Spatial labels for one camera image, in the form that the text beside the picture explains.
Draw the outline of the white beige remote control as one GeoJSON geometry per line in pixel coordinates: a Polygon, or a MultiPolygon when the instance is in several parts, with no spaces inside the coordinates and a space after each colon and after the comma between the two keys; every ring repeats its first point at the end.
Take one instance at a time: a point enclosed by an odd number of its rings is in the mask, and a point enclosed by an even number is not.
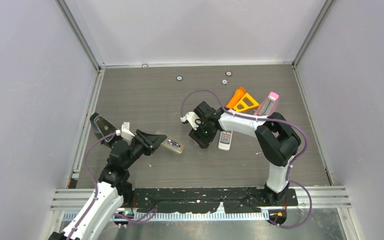
{"type": "Polygon", "coordinates": [[[161,131],[155,132],[157,135],[165,135],[166,139],[161,143],[161,146],[176,153],[176,154],[182,154],[185,148],[185,145],[181,143],[180,141],[172,138],[166,133],[163,133],[161,131]]]}

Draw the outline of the white grey remote control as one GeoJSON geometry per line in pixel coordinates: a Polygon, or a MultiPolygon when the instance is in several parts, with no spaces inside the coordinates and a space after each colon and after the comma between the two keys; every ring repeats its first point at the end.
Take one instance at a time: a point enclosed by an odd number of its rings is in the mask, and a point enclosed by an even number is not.
{"type": "Polygon", "coordinates": [[[218,149],[222,151],[229,151],[232,143],[232,131],[223,130],[220,132],[219,141],[218,141],[218,149]]]}

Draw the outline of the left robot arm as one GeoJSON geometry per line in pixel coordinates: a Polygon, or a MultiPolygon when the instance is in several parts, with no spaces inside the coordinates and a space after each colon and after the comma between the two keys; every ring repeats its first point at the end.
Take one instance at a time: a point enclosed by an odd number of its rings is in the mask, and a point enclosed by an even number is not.
{"type": "Polygon", "coordinates": [[[115,139],[110,147],[107,165],[98,180],[93,180],[94,190],[79,214],[62,232],[53,232],[51,240],[96,240],[105,226],[113,219],[116,210],[128,207],[134,199],[132,184],[128,182],[129,167],[141,156],[150,156],[167,139],[165,134],[149,134],[137,130],[126,141],[126,132],[115,130],[103,136],[98,143],[115,139]]]}

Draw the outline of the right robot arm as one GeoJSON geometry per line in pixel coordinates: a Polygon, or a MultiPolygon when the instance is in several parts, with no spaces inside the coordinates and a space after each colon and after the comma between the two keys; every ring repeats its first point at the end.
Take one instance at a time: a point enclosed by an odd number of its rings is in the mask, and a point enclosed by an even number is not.
{"type": "Polygon", "coordinates": [[[214,109],[203,101],[180,120],[190,124],[189,136],[202,149],[209,147],[218,132],[236,132],[256,138],[269,161],[265,198],[271,205],[279,205],[285,199],[290,186],[291,163],[300,155],[302,141],[296,133],[297,126],[287,122],[282,114],[250,115],[223,107],[214,109]]]}

